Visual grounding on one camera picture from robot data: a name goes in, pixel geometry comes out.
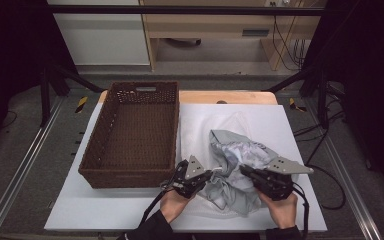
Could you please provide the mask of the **person's right hand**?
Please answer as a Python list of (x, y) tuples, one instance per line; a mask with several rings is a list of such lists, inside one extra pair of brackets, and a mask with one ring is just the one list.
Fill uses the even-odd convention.
[(270, 216), (279, 229), (296, 226), (298, 198), (291, 193), (286, 199), (274, 201), (264, 193), (258, 193), (259, 198), (267, 205)]

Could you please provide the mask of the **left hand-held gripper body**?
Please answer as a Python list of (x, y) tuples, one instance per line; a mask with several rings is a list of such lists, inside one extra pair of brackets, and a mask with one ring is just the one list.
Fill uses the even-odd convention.
[(205, 187), (208, 180), (203, 179), (203, 174), (206, 169), (193, 155), (187, 161), (189, 165), (184, 176), (178, 176), (175, 168), (173, 176), (161, 184), (164, 192), (175, 190), (179, 195), (190, 199)]

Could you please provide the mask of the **grey garment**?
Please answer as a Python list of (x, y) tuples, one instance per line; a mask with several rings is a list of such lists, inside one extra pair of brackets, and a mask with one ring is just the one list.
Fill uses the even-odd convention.
[(262, 143), (228, 130), (209, 133), (211, 159), (216, 170), (204, 187), (204, 196), (217, 208), (248, 215), (261, 206), (261, 200), (249, 177), (240, 172), (241, 165), (263, 169), (279, 154)]

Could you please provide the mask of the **right yellow-handled tool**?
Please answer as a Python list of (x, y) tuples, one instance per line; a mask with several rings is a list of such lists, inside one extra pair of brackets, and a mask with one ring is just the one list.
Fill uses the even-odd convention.
[(289, 106), (290, 106), (290, 109), (292, 109), (292, 110), (297, 110), (300, 112), (307, 112), (307, 108), (297, 106), (295, 103), (295, 100), (293, 98), (289, 98)]

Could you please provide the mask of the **person's left hand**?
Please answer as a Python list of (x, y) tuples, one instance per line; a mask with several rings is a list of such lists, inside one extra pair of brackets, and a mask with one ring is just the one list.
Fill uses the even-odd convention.
[(185, 209), (190, 199), (169, 190), (160, 200), (160, 211), (168, 223), (172, 223)]

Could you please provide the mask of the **aluminium floor rail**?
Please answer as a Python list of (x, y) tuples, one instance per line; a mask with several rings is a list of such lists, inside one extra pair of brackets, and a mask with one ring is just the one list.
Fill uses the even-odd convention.
[(27, 153), (19, 164), (10, 183), (6, 187), (5, 192), (0, 199), (0, 227), (2, 226), (9, 210), (11, 209), (17, 195), (19, 194), (31, 167), (34, 165), (37, 156), (40, 153), (40, 150), (42, 149), (42, 146), (46, 141), (64, 102), (64, 97), (55, 98), (49, 119), (43, 126), (39, 128), (33, 142), (28, 148)]
[(322, 144), (336, 177), (344, 189), (346, 202), (350, 206), (365, 239), (382, 240), (381, 234), (331, 138), (326, 136)]

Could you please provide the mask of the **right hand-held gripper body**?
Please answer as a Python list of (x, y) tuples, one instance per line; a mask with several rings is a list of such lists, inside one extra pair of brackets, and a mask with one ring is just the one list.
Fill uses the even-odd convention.
[(312, 168), (284, 157), (276, 157), (262, 169), (254, 169), (257, 177), (250, 178), (252, 183), (260, 192), (274, 201), (284, 200), (292, 193), (293, 175), (314, 172)]

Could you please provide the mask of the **white cabinet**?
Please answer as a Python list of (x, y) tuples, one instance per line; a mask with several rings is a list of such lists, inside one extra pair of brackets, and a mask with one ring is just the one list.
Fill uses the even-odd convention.
[(55, 14), (74, 63), (149, 65), (140, 14)]

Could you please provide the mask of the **wooden desk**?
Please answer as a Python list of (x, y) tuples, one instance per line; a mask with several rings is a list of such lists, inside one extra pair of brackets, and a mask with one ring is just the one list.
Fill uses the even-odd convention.
[[(323, 8), (328, 0), (138, 0), (142, 6), (234, 6)], [(280, 67), (292, 52), (293, 40), (311, 40), (318, 16), (256, 15), (158, 15), (143, 16), (147, 37), (163, 38), (254, 38), (261, 41), (270, 67)]]

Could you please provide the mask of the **left yellow-handled tool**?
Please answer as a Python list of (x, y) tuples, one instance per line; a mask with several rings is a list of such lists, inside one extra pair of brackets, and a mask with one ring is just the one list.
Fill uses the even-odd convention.
[(88, 100), (87, 96), (81, 97), (81, 99), (79, 100), (78, 105), (75, 109), (75, 113), (80, 113), (83, 110), (87, 100)]

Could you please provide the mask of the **black horizontal frame bar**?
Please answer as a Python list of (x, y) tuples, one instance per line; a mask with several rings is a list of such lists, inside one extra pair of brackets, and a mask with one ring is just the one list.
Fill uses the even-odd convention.
[(324, 8), (222, 7), (222, 6), (129, 6), (129, 5), (49, 5), (52, 13), (69, 14), (184, 14), (184, 15), (273, 15), (322, 16)]

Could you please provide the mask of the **yellow-handled tool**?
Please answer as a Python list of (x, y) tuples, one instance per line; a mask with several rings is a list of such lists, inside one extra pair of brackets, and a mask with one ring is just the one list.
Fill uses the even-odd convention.
[(295, 103), (295, 100), (293, 98), (289, 98), (289, 106), (290, 106), (290, 109), (292, 109), (292, 110), (297, 110), (300, 112), (307, 112), (307, 108), (297, 106)]
[(75, 109), (75, 113), (80, 113), (83, 110), (87, 100), (88, 100), (87, 96), (81, 97), (81, 99), (79, 100), (78, 105)]

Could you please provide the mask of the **dark curtain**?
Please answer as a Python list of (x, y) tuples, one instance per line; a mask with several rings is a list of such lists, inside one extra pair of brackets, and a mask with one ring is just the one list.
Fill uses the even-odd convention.
[(384, 175), (384, 0), (327, 0), (306, 63), (344, 86), (344, 110), (368, 160)]
[(10, 99), (40, 84), (44, 63), (35, 56), (35, 44), (57, 65), (76, 71), (54, 15), (33, 9), (47, 4), (47, 0), (0, 0), (0, 129)]

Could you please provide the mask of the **black stand legs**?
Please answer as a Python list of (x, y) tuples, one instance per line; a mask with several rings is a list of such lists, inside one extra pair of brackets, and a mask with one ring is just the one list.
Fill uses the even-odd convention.
[(323, 129), (329, 127), (326, 107), (326, 95), (328, 88), (327, 75), (321, 67), (308, 67), (288, 77), (286, 80), (265, 89), (265, 92), (276, 93), (290, 84), (303, 80), (299, 93), (302, 97), (310, 96), (315, 90), (318, 91), (317, 120)]
[[(60, 79), (55, 79), (52, 77), (48, 79), (47, 73), (58, 74), (61, 75)], [(87, 89), (95, 92), (102, 93), (104, 91), (103, 88), (98, 87), (97, 85), (87, 81), (83, 77), (81, 77), (78, 73), (74, 73), (73, 71), (69, 71), (60, 65), (51, 65), (48, 67), (44, 67), (40, 72), (40, 93), (41, 93), (41, 108), (42, 108), (42, 120), (41, 127), (44, 127), (46, 123), (50, 120), (51, 108), (50, 108), (50, 95), (49, 95), (49, 85), (52, 85), (55, 92), (59, 96), (66, 96), (70, 90), (65, 82), (66, 79), (71, 79), (76, 83), (86, 87)]]

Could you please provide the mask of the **brown woven basket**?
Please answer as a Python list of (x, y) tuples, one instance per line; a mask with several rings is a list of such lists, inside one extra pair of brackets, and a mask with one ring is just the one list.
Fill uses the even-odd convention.
[(175, 169), (176, 82), (114, 82), (78, 172), (95, 189), (157, 187)]

